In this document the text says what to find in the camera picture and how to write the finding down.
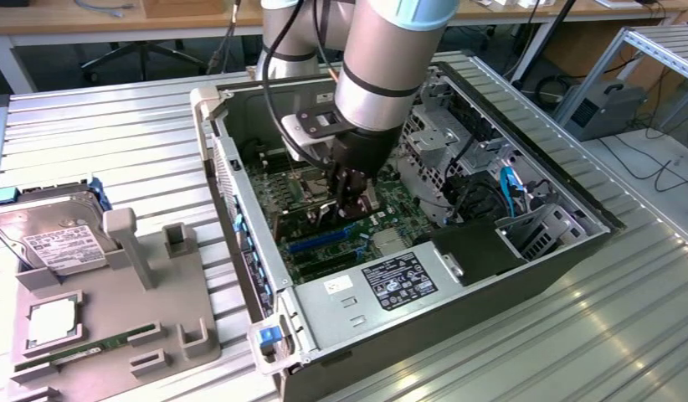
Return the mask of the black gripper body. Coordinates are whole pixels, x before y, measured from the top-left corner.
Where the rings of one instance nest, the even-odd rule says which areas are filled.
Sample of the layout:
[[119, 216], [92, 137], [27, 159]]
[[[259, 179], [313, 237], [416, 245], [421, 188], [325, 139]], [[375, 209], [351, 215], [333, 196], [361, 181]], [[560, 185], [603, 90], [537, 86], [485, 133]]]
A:
[[333, 166], [327, 170], [329, 178], [344, 171], [356, 171], [373, 178], [384, 166], [403, 132], [403, 125], [384, 131], [369, 131], [360, 127], [333, 133]]

